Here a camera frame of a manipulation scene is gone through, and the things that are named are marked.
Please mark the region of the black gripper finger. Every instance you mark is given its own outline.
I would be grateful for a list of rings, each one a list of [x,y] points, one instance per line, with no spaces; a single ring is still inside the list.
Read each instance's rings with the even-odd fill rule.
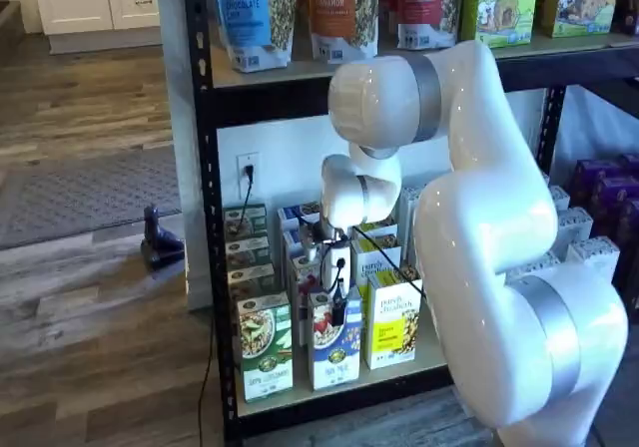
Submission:
[[[332,290],[331,323],[344,324],[347,298],[343,295],[342,286],[338,285]]]

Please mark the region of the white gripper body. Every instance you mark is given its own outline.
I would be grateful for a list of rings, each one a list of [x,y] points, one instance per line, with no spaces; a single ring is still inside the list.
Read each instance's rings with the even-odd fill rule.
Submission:
[[[321,258],[321,285],[323,289],[333,289],[341,284],[350,288],[350,243],[333,242],[325,247]]]

